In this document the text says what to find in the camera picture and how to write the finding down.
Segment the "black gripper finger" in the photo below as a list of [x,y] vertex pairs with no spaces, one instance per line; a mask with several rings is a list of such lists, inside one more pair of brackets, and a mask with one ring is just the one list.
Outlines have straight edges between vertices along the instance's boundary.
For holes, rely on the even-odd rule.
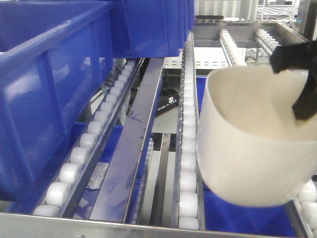
[[274,73],[286,69],[317,69],[317,42],[310,41],[290,46],[277,46],[272,52],[270,65]]
[[296,120],[309,120],[317,113],[317,72],[309,71],[304,88],[292,106]]

